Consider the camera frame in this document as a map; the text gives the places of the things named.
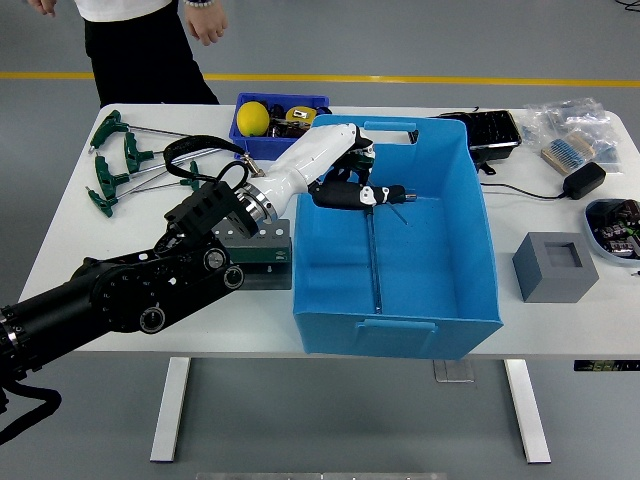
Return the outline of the person's left hand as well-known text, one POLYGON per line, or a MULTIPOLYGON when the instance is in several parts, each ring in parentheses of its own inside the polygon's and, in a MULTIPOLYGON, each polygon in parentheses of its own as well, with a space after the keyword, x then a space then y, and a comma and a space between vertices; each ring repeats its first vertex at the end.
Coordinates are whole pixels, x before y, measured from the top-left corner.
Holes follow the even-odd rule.
POLYGON ((217 43, 228 28, 222 2, 184 1, 185 24, 190 34, 202 45, 217 43))

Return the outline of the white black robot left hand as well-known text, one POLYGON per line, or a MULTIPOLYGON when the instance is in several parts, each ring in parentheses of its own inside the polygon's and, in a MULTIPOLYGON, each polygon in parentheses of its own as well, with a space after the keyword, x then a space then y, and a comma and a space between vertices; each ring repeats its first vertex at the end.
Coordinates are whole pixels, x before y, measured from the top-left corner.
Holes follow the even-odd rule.
POLYGON ((401 185, 368 183, 376 159, 372 140, 353 123, 313 127, 262 177, 247 183, 263 208, 282 214, 290 199, 308 192, 323 208, 364 210, 408 200, 401 185))

